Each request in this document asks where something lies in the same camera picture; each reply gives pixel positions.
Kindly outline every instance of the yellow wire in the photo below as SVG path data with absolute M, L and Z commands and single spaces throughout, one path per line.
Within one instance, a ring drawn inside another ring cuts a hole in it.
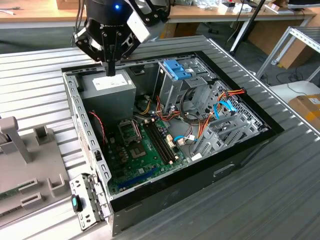
M 141 115 L 145 115 L 147 112 L 149 112 L 150 103 L 151 103 L 151 101 L 149 100 L 148 105 L 146 106 L 146 109 L 143 112 L 140 113 Z

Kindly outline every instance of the floor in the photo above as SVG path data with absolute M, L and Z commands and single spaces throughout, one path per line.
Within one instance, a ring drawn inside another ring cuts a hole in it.
M 208 33 L 208 28 L 201 24 L 197 29 L 197 34 L 204 35 L 207 38 L 212 38 L 219 45 L 224 46 L 226 39 L 232 33 L 228 22 L 213 23 L 215 30 L 219 34 Z M 68 48 L 71 46 L 72 27 L 56 27 L 56 28 L 35 28 L 35 29 L 1 29 L 0 30 L 0 54 L 38 51 L 46 49 Z M 232 38 L 226 45 L 229 50 L 234 42 Z M 267 55 L 259 48 L 255 47 L 249 41 L 243 42 L 235 58 L 243 64 L 248 70 L 257 72 L 260 66 L 265 61 Z M 300 80 L 307 79 L 311 73 L 320 65 L 320 54 L 314 54 L 304 65 L 297 69 L 298 78 Z M 279 85 L 281 83 L 289 83 L 290 73 L 296 71 L 293 69 L 284 69 L 277 66 L 269 66 L 265 78 L 265 83 L 270 86 Z M 320 75 L 316 76 L 313 81 L 314 84 L 320 86 Z

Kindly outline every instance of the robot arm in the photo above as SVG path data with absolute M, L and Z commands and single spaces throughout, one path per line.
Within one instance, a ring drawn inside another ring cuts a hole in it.
M 102 62 L 107 76 L 114 76 L 115 63 L 140 43 L 157 37 L 170 13 L 169 0 L 83 1 L 87 18 L 74 41 L 90 58 Z

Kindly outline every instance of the connector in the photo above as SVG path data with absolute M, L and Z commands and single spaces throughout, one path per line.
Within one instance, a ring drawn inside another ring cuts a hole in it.
M 165 139 L 168 141 L 168 142 L 172 142 L 173 138 L 170 134 L 168 134 Z
M 185 145 L 185 141 L 184 141 L 183 138 L 180 138 L 179 140 L 177 140 L 176 143 L 177 143 L 179 146 Z
M 173 149 L 176 145 L 172 141 L 168 141 L 169 148 Z
M 145 98 L 147 101 L 150 100 L 150 96 L 148 96 L 148 95 L 143 95 L 143 96 L 144 96 L 144 98 Z

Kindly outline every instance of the green circuit board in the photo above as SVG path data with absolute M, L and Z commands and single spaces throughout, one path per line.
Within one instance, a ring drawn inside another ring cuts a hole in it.
M 163 138 L 169 134 L 161 120 L 157 120 L 155 125 L 166 132 Z M 128 146 L 123 144 L 123 139 L 117 131 L 107 136 L 109 146 L 106 159 L 112 175 L 108 186 L 112 195 L 188 164 L 184 154 L 177 148 L 175 151 L 172 150 L 177 159 L 172 164 L 163 162 L 144 126 L 139 124 L 138 129 L 141 142 L 133 142 Z
M 10 189 L 8 191 L 0 193 L 0 201 L 3 200 L 3 199 L 6 199 L 8 197 L 12 197 L 12 196 L 18 194 L 19 193 L 19 188 L 21 188 L 21 187 L 16 187 L 16 188 L 13 188 L 13 189 Z

